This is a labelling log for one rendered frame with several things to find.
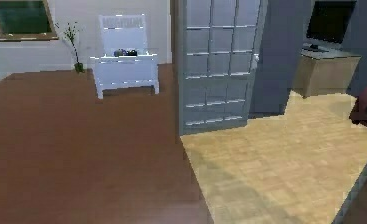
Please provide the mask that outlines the grey panelled room door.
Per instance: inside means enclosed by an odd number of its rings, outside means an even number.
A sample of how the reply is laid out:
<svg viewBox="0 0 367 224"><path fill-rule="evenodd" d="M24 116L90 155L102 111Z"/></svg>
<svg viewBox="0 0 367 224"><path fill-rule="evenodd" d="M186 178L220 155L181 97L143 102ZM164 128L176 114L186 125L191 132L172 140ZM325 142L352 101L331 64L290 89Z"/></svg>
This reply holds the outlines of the grey panelled room door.
<svg viewBox="0 0 367 224"><path fill-rule="evenodd" d="M179 134L247 124L269 0L179 0Z"/></svg>

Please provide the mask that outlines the dark small objects on chair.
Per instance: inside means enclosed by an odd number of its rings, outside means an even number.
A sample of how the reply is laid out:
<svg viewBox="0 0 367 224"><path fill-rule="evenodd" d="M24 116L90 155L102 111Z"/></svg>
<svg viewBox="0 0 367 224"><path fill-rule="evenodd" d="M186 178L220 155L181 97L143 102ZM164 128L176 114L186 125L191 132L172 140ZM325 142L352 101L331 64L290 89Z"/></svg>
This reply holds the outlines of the dark small objects on chair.
<svg viewBox="0 0 367 224"><path fill-rule="evenodd" d="M137 56L138 52L136 50L125 50L125 49L118 49L114 51L113 54L115 57L119 56Z"/></svg>

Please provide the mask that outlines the thin green house plant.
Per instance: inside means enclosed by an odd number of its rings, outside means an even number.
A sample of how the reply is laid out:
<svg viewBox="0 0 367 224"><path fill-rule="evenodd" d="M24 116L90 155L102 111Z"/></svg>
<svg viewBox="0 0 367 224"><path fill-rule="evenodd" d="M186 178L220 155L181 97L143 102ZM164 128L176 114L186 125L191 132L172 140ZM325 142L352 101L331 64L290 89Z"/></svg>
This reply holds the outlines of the thin green house plant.
<svg viewBox="0 0 367 224"><path fill-rule="evenodd" d="M80 30L77 28L77 25L77 22L68 22L65 28L61 28L60 25L56 23L55 27L63 34L63 40L70 44L74 57L74 70L77 73L84 73L84 65L80 62L78 54L77 37Z"/></svg>

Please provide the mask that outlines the tan wooden cabinet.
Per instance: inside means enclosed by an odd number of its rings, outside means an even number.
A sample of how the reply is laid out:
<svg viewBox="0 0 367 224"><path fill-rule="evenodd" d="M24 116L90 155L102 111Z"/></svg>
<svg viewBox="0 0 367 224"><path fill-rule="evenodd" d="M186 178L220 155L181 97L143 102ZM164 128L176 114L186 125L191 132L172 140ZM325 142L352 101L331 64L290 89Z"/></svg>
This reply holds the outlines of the tan wooden cabinet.
<svg viewBox="0 0 367 224"><path fill-rule="evenodd" d="M292 90L303 98L345 93L360 59L360 55L351 52L304 47Z"/></svg>

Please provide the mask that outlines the black television set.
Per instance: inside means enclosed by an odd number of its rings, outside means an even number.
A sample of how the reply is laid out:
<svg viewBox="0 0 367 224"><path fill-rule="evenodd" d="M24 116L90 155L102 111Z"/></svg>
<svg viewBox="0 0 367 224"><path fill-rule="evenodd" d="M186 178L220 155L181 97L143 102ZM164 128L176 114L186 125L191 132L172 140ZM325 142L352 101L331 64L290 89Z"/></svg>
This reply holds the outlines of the black television set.
<svg viewBox="0 0 367 224"><path fill-rule="evenodd" d="M306 31L304 49L323 52L340 48L357 0L315 0Z"/></svg>

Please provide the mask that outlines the dark red sofa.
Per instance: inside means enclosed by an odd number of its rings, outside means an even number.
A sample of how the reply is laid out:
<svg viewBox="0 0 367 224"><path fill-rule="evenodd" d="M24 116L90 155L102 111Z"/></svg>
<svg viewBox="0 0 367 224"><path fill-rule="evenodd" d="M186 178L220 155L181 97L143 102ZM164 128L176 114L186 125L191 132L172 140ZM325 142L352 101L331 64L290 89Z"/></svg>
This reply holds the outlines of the dark red sofa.
<svg viewBox="0 0 367 224"><path fill-rule="evenodd" d="M367 127L367 86L357 97L349 119L353 124L362 124Z"/></svg>

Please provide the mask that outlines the wood framed window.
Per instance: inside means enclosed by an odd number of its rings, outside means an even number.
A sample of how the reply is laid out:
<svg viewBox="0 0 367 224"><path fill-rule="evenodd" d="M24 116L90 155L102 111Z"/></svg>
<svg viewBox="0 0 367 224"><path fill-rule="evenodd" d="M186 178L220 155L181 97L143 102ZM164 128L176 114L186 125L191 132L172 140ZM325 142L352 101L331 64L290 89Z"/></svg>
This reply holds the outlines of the wood framed window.
<svg viewBox="0 0 367 224"><path fill-rule="evenodd" d="M57 39L48 0L0 0L0 42Z"/></svg>

